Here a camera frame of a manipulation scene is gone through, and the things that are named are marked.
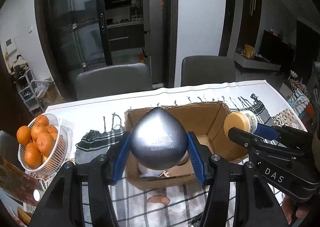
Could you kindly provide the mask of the person's right hand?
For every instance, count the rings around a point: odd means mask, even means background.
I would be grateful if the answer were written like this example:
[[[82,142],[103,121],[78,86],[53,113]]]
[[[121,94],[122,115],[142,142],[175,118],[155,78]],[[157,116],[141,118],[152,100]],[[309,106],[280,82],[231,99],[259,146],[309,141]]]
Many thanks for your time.
[[[288,224],[292,223],[293,216],[295,216],[298,219],[304,219],[311,210],[311,207],[309,206],[302,206],[298,209],[294,209],[293,200],[288,195],[284,197],[281,208],[283,210]]]

